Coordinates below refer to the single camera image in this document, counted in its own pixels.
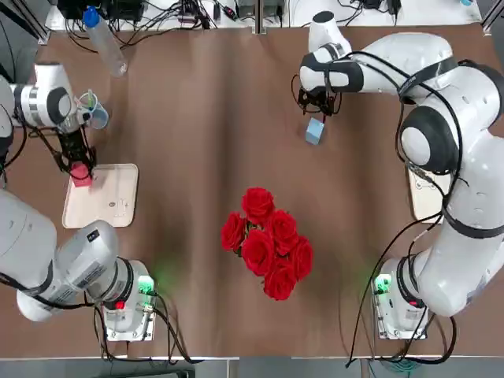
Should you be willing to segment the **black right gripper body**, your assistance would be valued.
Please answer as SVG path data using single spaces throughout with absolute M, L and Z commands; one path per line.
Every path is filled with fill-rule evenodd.
M 335 95 L 335 93 L 327 93 L 325 90 L 308 91 L 305 88 L 301 88 L 301 91 L 305 91 L 310 96 L 311 104 L 322 104 L 328 95 Z

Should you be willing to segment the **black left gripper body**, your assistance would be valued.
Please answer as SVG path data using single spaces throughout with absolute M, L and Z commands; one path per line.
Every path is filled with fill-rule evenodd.
M 65 158 L 89 158 L 89 149 L 81 128 L 66 133 L 59 131 L 57 137 Z

